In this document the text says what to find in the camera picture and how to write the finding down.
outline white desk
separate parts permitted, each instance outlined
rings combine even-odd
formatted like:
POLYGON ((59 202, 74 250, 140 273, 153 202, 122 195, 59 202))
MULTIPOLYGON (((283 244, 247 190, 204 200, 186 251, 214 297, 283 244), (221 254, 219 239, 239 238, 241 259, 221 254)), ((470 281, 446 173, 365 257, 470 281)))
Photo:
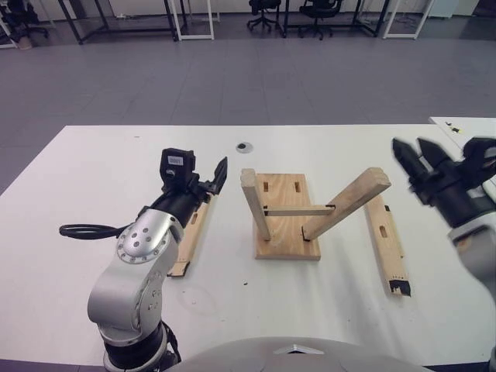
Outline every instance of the white desk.
POLYGON ((187 276, 164 284, 163 317, 184 358, 234 339, 314 336, 424 365, 487 360, 496 339, 491 296, 459 262, 445 222, 408 191, 393 136, 424 136, 458 152, 432 125, 66 127, 0 196, 0 358, 102 364, 86 304, 115 240, 68 239, 57 228, 132 221, 159 195, 161 150, 175 146, 195 150, 202 178, 229 157, 187 276), (242 141, 254 151, 237 153, 242 141), (322 204, 370 166, 393 184, 383 196, 405 250, 411 298, 385 294, 363 209, 319 238, 319 262, 254 260, 241 168, 306 173, 322 204))
MULTIPOLYGON (((429 121, 436 124, 460 150, 473 137, 496 137, 496 118, 449 118, 431 117, 429 121)), ((496 176, 489 180, 496 188, 496 176)))

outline wooden plank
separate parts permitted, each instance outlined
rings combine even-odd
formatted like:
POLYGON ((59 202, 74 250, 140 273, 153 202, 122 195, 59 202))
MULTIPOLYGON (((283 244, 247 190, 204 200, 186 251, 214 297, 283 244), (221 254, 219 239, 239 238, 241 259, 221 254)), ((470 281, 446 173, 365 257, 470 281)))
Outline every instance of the wooden plank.
POLYGON ((303 225, 305 239, 312 240, 325 233, 389 186, 391 182, 382 169, 366 169, 355 181, 327 203, 336 206, 333 213, 312 217, 303 225))
POLYGON ((260 191, 257 183, 257 175, 255 170, 248 168, 241 170, 241 188, 245 194, 246 201, 250 207, 257 228, 260 231, 260 236, 264 240, 270 240, 269 227, 265 220, 265 214, 262 209, 260 200, 260 191))
POLYGON ((189 263, 195 255, 195 249, 198 244, 198 239, 202 233, 203 225, 207 218, 208 209, 210 208, 211 200, 208 204, 203 203, 198 211, 193 213, 189 223, 184 229, 184 237, 179 244, 179 252, 177 254, 176 263, 167 273, 168 277, 183 277, 189 267, 189 263))
POLYGON ((387 287, 395 295, 411 295, 408 275, 401 259, 403 253, 400 239, 389 207, 378 195, 365 204, 365 210, 387 287))
POLYGON ((285 217, 294 215, 328 215, 336 207, 334 205, 307 205, 305 207, 298 206, 272 206, 265 205, 263 210, 266 216, 270 217, 285 217))
MULTIPOLYGON (((257 174, 263 205, 310 206, 304 174, 257 174)), ((301 226, 310 217, 266 217, 270 241, 255 232, 257 259, 320 260, 319 242, 303 240, 301 226)))

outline gray floor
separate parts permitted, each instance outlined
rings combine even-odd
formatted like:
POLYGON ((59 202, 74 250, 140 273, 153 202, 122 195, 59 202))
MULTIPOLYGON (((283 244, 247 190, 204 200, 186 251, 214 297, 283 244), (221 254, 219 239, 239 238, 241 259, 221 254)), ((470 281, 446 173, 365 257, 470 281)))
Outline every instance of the gray floor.
MULTIPOLYGON (((446 38, 450 27, 434 37, 434 22, 416 41, 347 31, 322 42, 294 35, 283 40, 274 33, 250 35, 244 26, 249 18, 222 17, 214 42, 99 36, 78 46, 60 24, 50 42, 61 45, 0 50, 0 193, 65 125, 427 123, 431 115, 496 116, 494 40, 446 38)), ((465 36, 486 30, 470 27, 465 36)))

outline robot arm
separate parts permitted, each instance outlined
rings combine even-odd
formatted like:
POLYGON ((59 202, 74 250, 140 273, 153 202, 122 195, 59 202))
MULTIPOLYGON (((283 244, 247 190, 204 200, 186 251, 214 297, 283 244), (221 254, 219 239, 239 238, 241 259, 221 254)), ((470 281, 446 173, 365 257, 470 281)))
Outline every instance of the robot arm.
POLYGON ((426 139, 418 139, 418 144, 422 158, 407 143, 393 139, 394 156, 420 201, 436 207, 453 228, 449 238, 463 265, 496 302, 496 204, 482 187, 496 174, 496 139, 471 139, 461 162, 426 139))
POLYGON ((194 169, 193 151, 165 149, 160 164, 164 193, 134 223, 98 233, 87 226, 60 228, 62 235, 78 239, 119 235, 115 256, 88 300, 88 316, 98 325, 105 344, 106 370, 164 369, 181 361, 177 346, 176 355, 167 350, 168 343, 174 348, 177 341, 161 320, 162 284, 177 259, 183 228, 203 202, 221 191, 227 158, 215 169, 212 182, 199 181, 194 169))

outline black chair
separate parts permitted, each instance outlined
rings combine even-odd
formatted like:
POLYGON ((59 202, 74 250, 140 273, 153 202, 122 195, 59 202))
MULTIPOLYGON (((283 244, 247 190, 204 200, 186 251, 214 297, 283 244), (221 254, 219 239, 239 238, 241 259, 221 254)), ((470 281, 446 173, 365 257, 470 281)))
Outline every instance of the black chair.
POLYGON ((262 23, 262 28, 267 26, 268 31, 270 32, 272 30, 272 26, 270 24, 273 24, 276 29, 281 29, 281 25, 279 24, 279 6, 281 5, 281 0, 250 0, 250 6, 251 6, 251 14, 257 15, 258 12, 260 12, 260 17, 257 19, 252 19, 251 21, 248 21, 246 24, 246 27, 250 31, 253 31, 253 27, 258 25, 259 23, 262 23), (265 12, 267 9, 276 9, 276 20, 273 21, 272 19, 268 19, 265 16, 265 12))
POLYGON ((300 6, 300 13, 314 19, 313 25, 298 27, 298 35, 303 37, 308 31, 313 31, 313 36, 319 34, 319 39, 324 39, 322 29, 329 30, 329 36, 332 36, 332 29, 329 25, 319 25, 319 19, 332 18, 339 13, 343 0, 305 0, 305 4, 300 6))
POLYGON ((13 32, 11 38, 14 41, 21 36, 30 36, 31 33, 42 33, 45 38, 48 37, 48 30, 44 27, 32 27, 29 24, 39 24, 38 15, 34 12, 33 6, 27 2, 24 6, 23 0, 9 0, 7 2, 10 13, 2 12, 3 18, 11 26, 13 32))

